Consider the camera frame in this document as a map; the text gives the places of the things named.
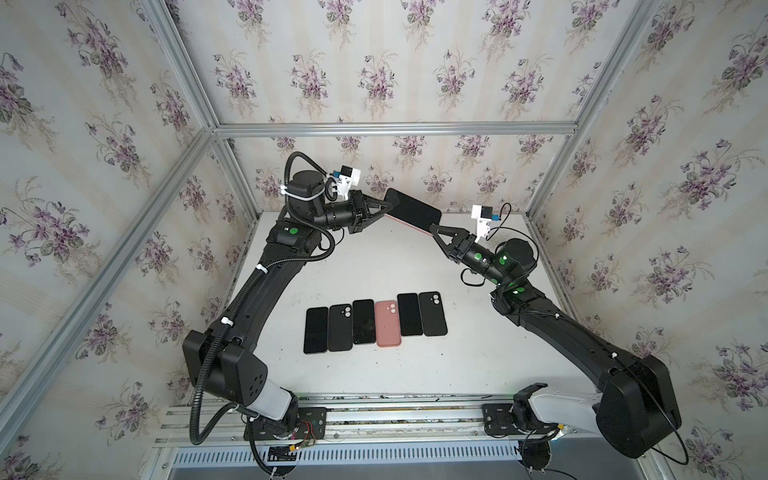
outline pink phone case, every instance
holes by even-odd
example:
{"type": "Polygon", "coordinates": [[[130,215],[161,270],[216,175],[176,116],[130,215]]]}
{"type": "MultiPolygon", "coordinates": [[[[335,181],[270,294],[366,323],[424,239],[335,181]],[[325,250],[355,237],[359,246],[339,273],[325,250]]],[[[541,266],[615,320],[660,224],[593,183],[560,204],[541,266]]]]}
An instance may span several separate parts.
{"type": "Polygon", "coordinates": [[[376,302],[376,345],[398,346],[400,344],[400,315],[395,300],[376,302]]]}

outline smartphone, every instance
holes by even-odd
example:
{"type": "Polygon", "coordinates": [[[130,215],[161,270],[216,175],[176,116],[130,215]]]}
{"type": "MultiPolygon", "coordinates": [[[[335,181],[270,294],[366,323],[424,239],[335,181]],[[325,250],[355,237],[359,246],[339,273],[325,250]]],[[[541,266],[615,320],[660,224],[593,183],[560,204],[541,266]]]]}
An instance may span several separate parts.
{"type": "Polygon", "coordinates": [[[398,346],[400,344],[400,320],[395,300],[376,302],[376,345],[398,346]]]}
{"type": "Polygon", "coordinates": [[[376,341],[376,317],[373,312],[373,300],[355,300],[352,302],[352,339],[355,345],[376,341]]]}
{"type": "Polygon", "coordinates": [[[386,191],[384,201],[392,204],[392,210],[387,215],[426,233],[429,233],[429,226],[433,223],[440,224],[440,210],[394,188],[386,191]]]}
{"type": "Polygon", "coordinates": [[[343,352],[352,349],[352,306],[348,303],[328,309],[328,350],[343,352]]]}
{"type": "Polygon", "coordinates": [[[415,293],[400,293],[397,296],[397,304],[400,306],[400,335],[423,335],[419,296],[415,293]]]}
{"type": "Polygon", "coordinates": [[[422,313],[424,335],[440,336],[448,334],[445,324],[445,312],[442,309],[442,297],[439,292],[419,294],[419,311],[422,313]]]}
{"type": "Polygon", "coordinates": [[[326,350],[328,350],[328,308],[321,306],[307,309],[304,353],[323,353],[326,350]]]}

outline phone screen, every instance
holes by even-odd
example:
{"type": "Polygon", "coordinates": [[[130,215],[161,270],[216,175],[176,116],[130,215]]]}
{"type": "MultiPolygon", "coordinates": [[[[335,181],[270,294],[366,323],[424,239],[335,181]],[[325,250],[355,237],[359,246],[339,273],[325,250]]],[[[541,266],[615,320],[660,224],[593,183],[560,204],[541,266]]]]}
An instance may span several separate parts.
{"type": "Polygon", "coordinates": [[[442,217],[440,210],[394,188],[386,191],[384,201],[392,204],[389,216],[424,230],[426,233],[429,233],[429,226],[433,223],[440,224],[440,217],[442,217]]]}
{"type": "Polygon", "coordinates": [[[400,335],[422,335],[422,314],[419,311],[419,296],[415,293],[400,293],[397,296],[400,306],[400,335]]]}
{"type": "Polygon", "coordinates": [[[321,306],[306,311],[304,353],[323,353],[328,349],[328,308],[321,306]]]}
{"type": "Polygon", "coordinates": [[[352,315],[352,333],[355,345],[374,343],[376,341],[376,326],[373,300],[355,300],[352,302],[352,315]]]}

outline purple flower print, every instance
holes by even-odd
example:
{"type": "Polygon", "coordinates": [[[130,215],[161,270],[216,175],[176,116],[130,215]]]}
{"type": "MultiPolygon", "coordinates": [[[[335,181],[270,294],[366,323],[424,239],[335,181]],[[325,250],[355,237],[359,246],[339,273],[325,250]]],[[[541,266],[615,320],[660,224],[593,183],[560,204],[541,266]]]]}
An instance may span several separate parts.
{"type": "MultiPolygon", "coordinates": [[[[337,124],[343,124],[348,122],[349,122],[349,118],[344,120],[343,118],[339,117],[336,120],[337,124]]],[[[348,164],[354,164],[357,161],[357,158],[359,156],[359,152],[357,151],[357,149],[360,147],[360,137],[356,137],[353,135],[346,136],[346,137],[336,137],[336,141],[340,143],[339,150],[341,151],[344,161],[348,164]]]]}
{"type": "Polygon", "coordinates": [[[5,133],[13,135],[18,132],[18,139],[29,150],[32,149],[30,141],[37,134],[45,140],[48,149],[54,151],[54,138],[56,133],[49,125],[53,119],[40,118],[38,113],[42,108],[35,107],[24,96],[24,87],[18,83],[18,78],[13,71],[24,71],[16,57],[4,53],[0,61],[0,122],[7,124],[5,133]]]}
{"type": "Polygon", "coordinates": [[[645,155],[651,146],[660,142],[661,135],[667,129],[670,112],[680,111],[683,111],[683,108],[677,105],[676,100],[665,104],[660,96],[654,95],[647,107],[640,108],[635,116],[627,121],[630,133],[616,145],[614,164],[620,167],[635,165],[637,153],[645,155]]]}
{"type": "Polygon", "coordinates": [[[568,118],[576,118],[576,115],[581,110],[581,105],[584,103],[584,99],[587,97],[587,94],[592,89],[592,85],[594,84],[594,80],[598,77],[598,72],[600,71],[600,66],[603,65],[603,62],[596,61],[594,65],[592,65],[592,70],[586,74],[584,77],[580,77],[578,79],[578,84],[576,84],[576,88],[573,89],[571,92],[572,94],[576,95],[576,100],[568,105],[568,111],[565,112],[565,116],[568,118]]]}
{"type": "Polygon", "coordinates": [[[757,29],[748,34],[738,35],[735,41],[738,41],[730,49],[728,59],[731,66],[723,70],[720,78],[715,77],[712,80],[712,89],[705,95],[704,99],[712,98],[714,105],[704,114],[716,112],[721,114],[726,108],[733,107],[736,102],[736,95],[746,96],[745,88],[763,76],[763,70],[768,66],[768,15],[763,16],[763,20],[757,26],[757,29]]]}
{"type": "Polygon", "coordinates": [[[609,8],[616,8],[619,0],[581,0],[571,4],[571,13],[575,13],[571,27],[566,30],[565,44],[573,43],[571,53],[584,48],[591,41],[594,28],[609,8]]]}
{"type": "Polygon", "coordinates": [[[571,164],[571,171],[568,172],[569,187],[578,187],[581,178],[586,174],[594,173],[597,168],[599,156],[596,155],[595,144],[591,138],[588,138],[583,145],[579,146],[574,154],[574,163],[571,164]]]}
{"type": "Polygon", "coordinates": [[[488,52],[488,63],[504,56],[511,48],[509,38],[520,35],[522,22],[531,16],[531,0],[488,0],[482,19],[491,22],[491,30],[482,36],[481,51],[488,52]]]}
{"type": "Polygon", "coordinates": [[[23,189],[17,180],[18,206],[0,208],[0,225],[15,230],[8,235],[8,250],[23,254],[30,267],[50,255],[56,261],[57,274],[75,285],[77,276],[90,278],[96,273],[101,264],[101,255],[96,252],[100,242],[85,243],[90,230],[75,223],[76,209],[34,197],[33,192],[39,188],[36,179],[27,180],[23,189]]]}
{"type": "Polygon", "coordinates": [[[230,193],[219,194],[219,197],[216,199],[216,205],[219,207],[219,218],[226,220],[227,223],[232,223],[235,217],[237,217],[234,199],[234,195],[230,193]]]}
{"type": "Polygon", "coordinates": [[[197,175],[187,178],[184,188],[179,192],[179,199],[184,209],[192,209],[194,217],[198,222],[208,223],[210,202],[205,201],[206,193],[203,190],[203,184],[197,179],[197,175]]]}
{"type": "Polygon", "coordinates": [[[82,360],[88,358],[91,353],[100,356],[99,363],[107,360],[117,363],[118,350],[123,349],[131,353],[130,331],[121,331],[113,323],[108,311],[112,307],[107,303],[102,313],[96,317],[96,321],[85,333],[85,338],[80,342],[75,358],[82,360]]]}
{"type": "Polygon", "coordinates": [[[439,200],[442,189],[453,181],[450,173],[450,171],[443,171],[439,165],[437,167],[430,165],[427,168],[427,174],[422,177],[422,182],[426,186],[426,196],[431,202],[439,200]]]}
{"type": "Polygon", "coordinates": [[[397,54],[389,50],[385,51],[379,60],[373,55],[365,56],[366,64],[362,67],[360,83],[357,86],[366,91],[362,98],[362,109],[371,112],[371,120],[380,119],[384,112],[392,107],[387,101],[395,97],[394,88],[397,82],[389,62],[395,56],[397,54]]]}
{"type": "Polygon", "coordinates": [[[368,185],[371,190],[371,195],[383,199],[389,184],[395,181],[392,173],[389,170],[383,170],[380,166],[371,165],[368,167],[368,173],[363,177],[362,181],[368,185]]]}
{"type": "Polygon", "coordinates": [[[482,204],[487,204],[493,197],[493,193],[501,185],[507,183],[507,172],[500,171],[497,167],[486,167],[482,175],[475,178],[478,186],[478,198],[482,204]]]}
{"type": "MultiPolygon", "coordinates": [[[[16,446],[20,449],[28,440],[29,435],[19,435],[16,446]]],[[[49,463],[49,457],[33,462],[31,455],[17,450],[5,457],[0,475],[3,480],[58,480],[61,467],[58,466],[58,460],[49,463]]]]}
{"type": "Polygon", "coordinates": [[[125,179],[139,188],[139,181],[150,187],[151,174],[146,162],[139,157],[134,146],[136,132],[130,125],[114,120],[107,122],[94,117],[94,123],[85,123],[88,134],[98,143],[96,158],[110,165],[116,165],[125,173],[125,179]]]}
{"type": "MultiPolygon", "coordinates": [[[[281,117],[270,117],[271,124],[284,124],[285,121],[281,117]]],[[[288,155],[296,148],[296,138],[294,137],[272,137],[277,146],[277,151],[281,154],[288,155]]]]}
{"type": "Polygon", "coordinates": [[[333,40],[333,37],[338,35],[339,48],[344,48],[344,45],[349,43],[353,35],[351,29],[353,24],[349,23],[349,15],[352,13],[352,5],[354,5],[355,0],[318,0],[317,3],[326,10],[326,20],[328,20],[326,27],[329,38],[333,40]]]}
{"type": "Polygon", "coordinates": [[[637,225],[643,220],[640,213],[647,210],[647,206],[640,202],[643,192],[640,187],[635,187],[634,182],[623,190],[614,190],[614,198],[611,201],[611,209],[605,212],[603,235],[612,237],[621,232],[621,227],[628,223],[637,225]]]}
{"type": "Polygon", "coordinates": [[[518,143],[520,144],[518,162],[520,162],[521,165],[530,164],[536,158],[539,149],[541,149],[544,144],[552,142],[553,139],[553,135],[521,135],[518,139],[518,143]]]}
{"type": "Polygon", "coordinates": [[[70,45],[78,50],[82,66],[98,66],[101,72],[101,86],[112,101],[120,98],[132,108],[136,104],[136,78],[129,77],[125,71],[128,60],[118,49],[120,41],[109,30],[107,24],[95,18],[93,12],[76,4],[71,7],[66,2],[56,5],[59,15],[65,18],[71,28],[67,30],[70,45]]]}
{"type": "Polygon", "coordinates": [[[701,151],[694,155],[694,160],[680,166],[685,180],[669,186],[662,194],[667,201],[661,211],[668,212],[677,219],[685,215],[691,218],[691,208],[707,210],[714,200],[728,200],[728,193],[736,186],[736,172],[742,161],[752,167],[765,164],[757,157],[757,150],[744,150],[730,153],[731,143],[720,139],[711,151],[701,151]]]}
{"type": "Polygon", "coordinates": [[[210,276],[218,275],[219,263],[210,250],[210,238],[203,237],[199,242],[192,242],[192,247],[187,248],[187,252],[192,257],[192,267],[195,270],[203,270],[210,276]]]}
{"type": "Polygon", "coordinates": [[[413,168],[413,164],[420,161],[418,157],[424,153],[422,148],[426,143],[424,135],[395,137],[392,146],[400,149],[400,153],[395,156],[395,165],[401,165],[403,171],[413,168]]]}
{"type": "Polygon", "coordinates": [[[605,258],[596,258],[587,280],[587,291],[589,296],[599,296],[602,292],[616,293],[619,291],[619,283],[624,283],[616,270],[619,268],[618,260],[614,259],[614,254],[609,253],[605,258]]]}
{"type": "Polygon", "coordinates": [[[632,353],[644,359],[647,356],[655,356],[658,359],[670,364],[674,359],[667,352],[670,340],[664,336],[664,328],[657,326],[652,330],[646,330],[640,327],[634,336],[634,343],[630,346],[632,353]]]}
{"type": "Polygon", "coordinates": [[[190,115],[179,92],[167,83],[169,75],[168,70],[162,71],[160,81],[153,83],[150,91],[155,97],[155,110],[160,114],[163,125],[173,125],[176,142],[186,147],[192,141],[190,115]]]}
{"type": "Polygon", "coordinates": [[[166,282],[175,285],[178,278],[178,259],[170,257],[173,252],[174,249],[168,245],[165,235],[155,232],[152,237],[147,238],[144,249],[136,256],[134,263],[139,266],[142,276],[154,272],[155,281],[165,288],[166,282]]]}
{"type": "Polygon", "coordinates": [[[408,23],[405,25],[406,37],[408,41],[415,39],[415,48],[418,50],[420,46],[426,45],[432,36],[430,32],[432,26],[429,21],[432,14],[435,13],[437,0],[401,0],[400,5],[408,12],[408,23]]]}
{"type": "Polygon", "coordinates": [[[255,35],[259,48],[267,43],[269,32],[262,15],[264,0],[227,0],[227,3],[237,10],[240,27],[245,30],[246,35],[255,35]]]}
{"type": "Polygon", "coordinates": [[[264,200],[273,209],[278,208],[283,202],[280,196],[282,177],[278,172],[278,167],[270,167],[267,170],[257,168],[256,177],[253,179],[256,190],[262,193],[264,200]]]}
{"type": "Polygon", "coordinates": [[[207,306],[204,306],[200,310],[200,316],[203,317],[203,321],[208,324],[213,322],[218,313],[219,308],[221,307],[221,297],[215,296],[211,293],[211,290],[213,288],[208,289],[208,291],[205,294],[205,303],[207,306]]]}
{"type": "Polygon", "coordinates": [[[253,113],[256,105],[256,91],[253,89],[256,82],[250,77],[250,72],[245,69],[241,60],[245,57],[244,51],[230,52],[229,57],[214,54],[216,67],[214,76],[216,85],[226,88],[230,94],[227,97],[230,108],[237,108],[240,116],[248,118],[253,113]]]}
{"type": "Polygon", "coordinates": [[[135,382],[132,386],[124,384],[119,399],[102,408],[109,412],[112,420],[103,415],[94,424],[109,434],[107,445],[122,439],[126,432],[134,433],[134,437],[146,435],[150,419],[159,421],[160,409],[140,393],[142,386],[141,382],[135,382]]]}
{"type": "Polygon", "coordinates": [[[688,260],[690,252],[679,247],[674,254],[661,250],[658,257],[649,259],[653,273],[641,273],[634,278],[637,286],[632,293],[638,295],[643,303],[651,303],[657,307],[657,301],[670,303],[680,297],[685,301],[687,292],[694,287],[694,278],[699,273],[704,278],[714,278],[705,262],[688,260]]]}
{"type": "Polygon", "coordinates": [[[462,87],[470,78],[475,77],[475,69],[472,68],[474,58],[464,58],[460,51],[451,53],[446,50],[442,56],[442,66],[435,69],[435,77],[440,84],[440,105],[447,105],[446,112],[456,108],[462,100],[462,87]]]}
{"type": "Polygon", "coordinates": [[[576,239],[582,240],[587,229],[588,227],[584,223],[584,212],[581,211],[581,207],[576,207],[574,211],[565,215],[565,225],[560,232],[560,238],[563,242],[560,246],[564,247],[576,239]]]}
{"type": "Polygon", "coordinates": [[[190,379],[189,373],[187,373],[186,364],[180,369],[171,372],[170,380],[165,384],[165,388],[174,393],[174,401],[178,405],[183,405],[187,402],[187,396],[192,392],[191,386],[192,379],[190,379]]]}
{"type": "Polygon", "coordinates": [[[572,258],[567,259],[566,261],[561,261],[558,263],[557,271],[558,275],[560,275],[560,279],[563,280],[563,285],[565,285],[569,290],[573,290],[576,288],[576,274],[574,272],[575,269],[574,261],[572,258]]]}
{"type": "Polygon", "coordinates": [[[324,53],[314,50],[306,58],[303,55],[294,55],[294,65],[290,71],[290,86],[301,90],[299,107],[306,110],[312,120],[317,119],[323,113],[323,109],[326,107],[323,99],[328,98],[326,87],[330,82],[326,78],[326,72],[318,63],[318,60],[322,60],[324,57],[324,53]]]}
{"type": "Polygon", "coordinates": [[[243,248],[240,245],[233,245],[224,254],[224,258],[227,259],[227,263],[230,268],[234,268],[237,265],[237,261],[240,259],[240,254],[243,252],[243,248]]]}
{"type": "Polygon", "coordinates": [[[456,148],[461,149],[461,153],[456,157],[456,164],[461,165],[461,170],[471,170],[480,157],[485,155],[485,149],[491,144],[491,138],[488,135],[462,135],[458,138],[456,148]]]}
{"type": "Polygon", "coordinates": [[[685,447],[696,470],[719,480],[747,480],[748,477],[741,467],[742,453],[731,445],[733,432],[724,429],[711,431],[701,422],[697,421],[697,424],[690,431],[693,438],[685,439],[685,447]]]}
{"type": "Polygon", "coordinates": [[[162,310],[151,313],[152,320],[147,322],[147,325],[155,333],[155,345],[168,343],[169,340],[176,346],[181,344],[189,331],[189,327],[181,319],[180,308],[180,303],[171,302],[169,298],[162,310]]]}
{"type": "Polygon", "coordinates": [[[662,48],[672,41],[676,34],[688,31],[688,28],[694,24],[695,9],[694,0],[682,0],[679,4],[673,5],[671,2],[665,2],[659,6],[658,12],[650,23],[653,31],[648,35],[638,55],[645,62],[638,68],[637,73],[658,65],[657,56],[660,55],[662,48]]]}
{"type": "Polygon", "coordinates": [[[541,66],[549,63],[551,59],[542,55],[535,61],[529,61],[527,58],[518,61],[518,68],[509,74],[507,83],[502,88],[509,96],[502,102],[499,113],[503,113],[508,121],[516,120],[527,112],[527,106],[536,100],[536,93],[544,90],[541,66]]]}

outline black smartphone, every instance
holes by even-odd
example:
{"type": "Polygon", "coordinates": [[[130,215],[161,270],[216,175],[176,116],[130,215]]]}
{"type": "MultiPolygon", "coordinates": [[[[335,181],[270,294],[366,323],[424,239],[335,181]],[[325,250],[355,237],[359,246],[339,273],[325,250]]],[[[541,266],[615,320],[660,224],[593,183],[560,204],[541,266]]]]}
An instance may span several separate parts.
{"type": "Polygon", "coordinates": [[[422,313],[424,335],[440,336],[448,333],[445,324],[445,312],[442,309],[442,297],[439,292],[419,294],[419,310],[422,313]]]}
{"type": "Polygon", "coordinates": [[[433,223],[440,224],[440,210],[394,188],[386,191],[384,201],[392,204],[392,210],[387,215],[426,233],[429,233],[429,226],[433,223]]]}
{"type": "Polygon", "coordinates": [[[323,353],[326,350],[328,350],[328,308],[320,306],[307,309],[304,353],[323,353]]]}
{"type": "Polygon", "coordinates": [[[355,300],[352,302],[352,338],[355,345],[376,341],[375,319],[373,300],[355,300]]]}
{"type": "Polygon", "coordinates": [[[328,309],[328,350],[343,352],[352,349],[352,306],[348,303],[328,309]]]}
{"type": "Polygon", "coordinates": [[[419,296],[415,293],[400,293],[397,296],[400,308],[400,335],[422,335],[422,314],[419,312],[419,296]]]}

